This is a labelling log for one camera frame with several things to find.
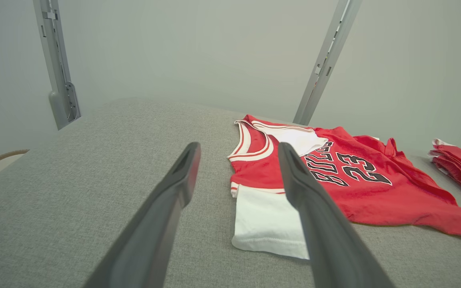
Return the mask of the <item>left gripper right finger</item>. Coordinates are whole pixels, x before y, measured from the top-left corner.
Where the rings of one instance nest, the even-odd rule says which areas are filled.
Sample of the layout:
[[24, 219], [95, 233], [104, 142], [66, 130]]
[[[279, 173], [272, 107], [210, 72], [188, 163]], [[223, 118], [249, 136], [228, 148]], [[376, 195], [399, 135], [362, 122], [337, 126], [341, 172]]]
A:
[[279, 144], [278, 158], [287, 200], [300, 216], [315, 288], [395, 288], [289, 143]]

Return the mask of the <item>red basketball jersey white sleeves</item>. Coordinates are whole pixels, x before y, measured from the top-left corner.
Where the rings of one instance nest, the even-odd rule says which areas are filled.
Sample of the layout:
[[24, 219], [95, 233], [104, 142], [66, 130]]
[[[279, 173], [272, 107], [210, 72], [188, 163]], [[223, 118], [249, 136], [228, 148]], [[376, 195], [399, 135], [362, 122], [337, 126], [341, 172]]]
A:
[[348, 220], [374, 226], [428, 226], [461, 236], [461, 207], [396, 147], [344, 128], [310, 128], [237, 120], [239, 143], [228, 156], [236, 198], [232, 244], [241, 250], [309, 259], [298, 211], [289, 203], [279, 166], [281, 142], [293, 146], [302, 164]]

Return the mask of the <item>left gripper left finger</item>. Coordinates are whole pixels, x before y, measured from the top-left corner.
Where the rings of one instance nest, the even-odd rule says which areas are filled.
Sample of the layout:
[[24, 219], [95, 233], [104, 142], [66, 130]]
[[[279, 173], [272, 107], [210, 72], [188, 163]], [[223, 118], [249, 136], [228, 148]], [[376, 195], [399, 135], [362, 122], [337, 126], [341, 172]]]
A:
[[180, 215], [193, 197], [200, 156], [198, 142], [185, 147], [83, 288], [163, 288]]

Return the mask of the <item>grey metal partition post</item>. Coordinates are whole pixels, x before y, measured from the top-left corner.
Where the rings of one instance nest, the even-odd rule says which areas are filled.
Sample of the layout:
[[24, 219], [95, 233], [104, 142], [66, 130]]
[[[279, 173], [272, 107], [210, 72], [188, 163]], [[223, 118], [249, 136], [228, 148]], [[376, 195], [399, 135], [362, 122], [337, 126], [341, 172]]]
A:
[[75, 85], [69, 71], [58, 0], [32, 0], [52, 91], [49, 103], [58, 130], [79, 119]]
[[307, 126], [331, 78], [363, 0], [338, 0], [293, 123]]

